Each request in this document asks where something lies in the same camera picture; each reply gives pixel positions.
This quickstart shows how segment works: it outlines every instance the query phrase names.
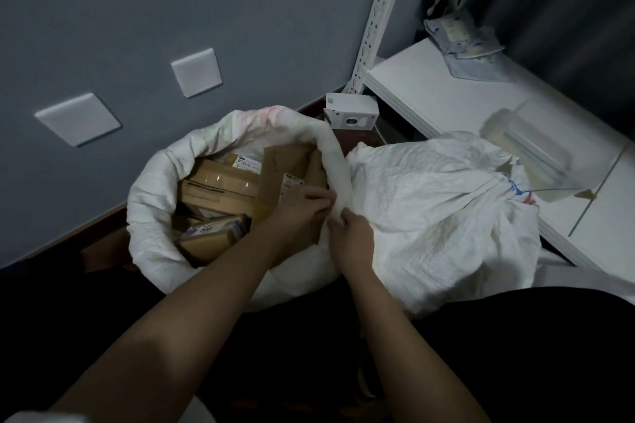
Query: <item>black pants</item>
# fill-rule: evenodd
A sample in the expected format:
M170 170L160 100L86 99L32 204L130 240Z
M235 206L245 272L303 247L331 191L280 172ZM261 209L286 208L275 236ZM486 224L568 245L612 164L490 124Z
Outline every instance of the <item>black pants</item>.
M0 278L0 420L45 410L163 295L139 273ZM494 421L630 419L635 306L535 288L448 304L415 323ZM356 384L359 331L345 281L243 315L202 388L235 398L339 400Z

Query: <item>person's left hand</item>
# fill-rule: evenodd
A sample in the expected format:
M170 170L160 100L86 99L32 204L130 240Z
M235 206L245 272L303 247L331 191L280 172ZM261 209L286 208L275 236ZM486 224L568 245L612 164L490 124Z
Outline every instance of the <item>person's left hand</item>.
M297 230L316 218L324 219L335 203L333 191L315 186L292 186L282 195L271 220Z

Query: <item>forearm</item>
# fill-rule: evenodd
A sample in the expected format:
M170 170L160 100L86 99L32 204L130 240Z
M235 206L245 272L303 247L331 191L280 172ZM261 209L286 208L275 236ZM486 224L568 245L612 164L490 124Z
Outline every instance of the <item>forearm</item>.
M351 288L396 422L489 421L377 276L358 278Z
M254 228L135 323L52 410L178 420L287 238L275 224Z

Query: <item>gray curtain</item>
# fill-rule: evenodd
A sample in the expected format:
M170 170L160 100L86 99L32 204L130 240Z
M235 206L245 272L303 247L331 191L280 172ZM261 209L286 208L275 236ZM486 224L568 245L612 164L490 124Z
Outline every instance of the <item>gray curtain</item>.
M467 0L507 55L635 138L635 0Z

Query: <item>hand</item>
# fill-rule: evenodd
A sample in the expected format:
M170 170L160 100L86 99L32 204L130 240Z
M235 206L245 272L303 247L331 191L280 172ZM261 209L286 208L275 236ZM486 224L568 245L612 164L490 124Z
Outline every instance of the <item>hand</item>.
M271 215L276 224L297 230L314 219L324 220L337 195L321 187L292 186L282 195Z
M374 276L373 251L375 240L373 228L367 219L349 209L342 211L344 224L329 218L331 235L331 258L349 284L359 278Z

